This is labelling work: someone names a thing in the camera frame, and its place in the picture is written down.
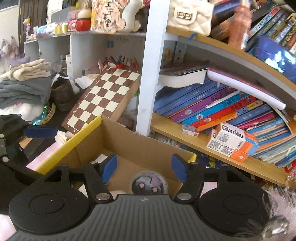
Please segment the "white shelf post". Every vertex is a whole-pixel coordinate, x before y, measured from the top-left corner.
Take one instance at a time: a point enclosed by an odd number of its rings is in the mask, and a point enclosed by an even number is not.
[[[151,0],[145,41],[136,131],[147,136],[158,83],[170,0]]]

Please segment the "chessboard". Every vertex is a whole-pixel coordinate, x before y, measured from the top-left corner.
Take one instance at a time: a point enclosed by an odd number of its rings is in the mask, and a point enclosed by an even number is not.
[[[85,90],[62,126],[76,134],[99,115],[117,121],[139,88],[138,69],[108,66]]]

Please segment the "wooden shelf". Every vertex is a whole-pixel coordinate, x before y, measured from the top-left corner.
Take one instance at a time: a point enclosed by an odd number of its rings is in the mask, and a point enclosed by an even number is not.
[[[248,81],[260,82],[269,92],[279,97],[288,107],[295,109],[296,84],[283,74],[273,69],[254,56],[216,39],[197,34],[193,40],[188,38],[193,34],[179,28],[167,26],[169,36],[179,36],[178,42],[192,45],[200,49],[202,60],[208,58],[226,70],[248,77]]]
[[[200,133],[198,137],[184,134],[182,133],[181,124],[172,122],[170,119],[167,119],[156,113],[153,113],[150,128],[160,134],[168,136],[225,163],[254,174],[272,183],[284,186],[284,181],[287,175],[283,168],[277,168],[273,164],[268,164],[253,157],[249,157],[242,163],[237,162],[227,156],[222,155],[219,152],[207,148],[207,135],[205,133]]]

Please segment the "purple book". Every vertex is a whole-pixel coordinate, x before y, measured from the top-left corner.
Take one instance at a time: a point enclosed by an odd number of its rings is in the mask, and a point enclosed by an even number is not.
[[[199,101],[197,103],[195,103],[192,106],[189,106],[188,108],[180,111],[179,113],[173,115],[170,119],[174,122],[186,117],[187,115],[190,115],[204,107],[206,107],[209,104],[212,104],[214,101],[219,100],[227,95],[229,95],[230,93],[234,92],[235,89],[232,87],[226,87],[218,92],[216,92],[215,94],[212,94],[211,96],[205,98],[202,101]]]

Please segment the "gray ribbed panel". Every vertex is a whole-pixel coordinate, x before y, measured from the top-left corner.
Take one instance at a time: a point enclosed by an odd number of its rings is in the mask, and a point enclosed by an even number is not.
[[[212,230],[198,218],[190,205],[177,204],[168,195],[119,195],[118,199],[110,204],[97,205],[85,222],[67,232],[38,236],[18,231],[9,239],[9,241],[70,240],[235,241],[238,239]]]

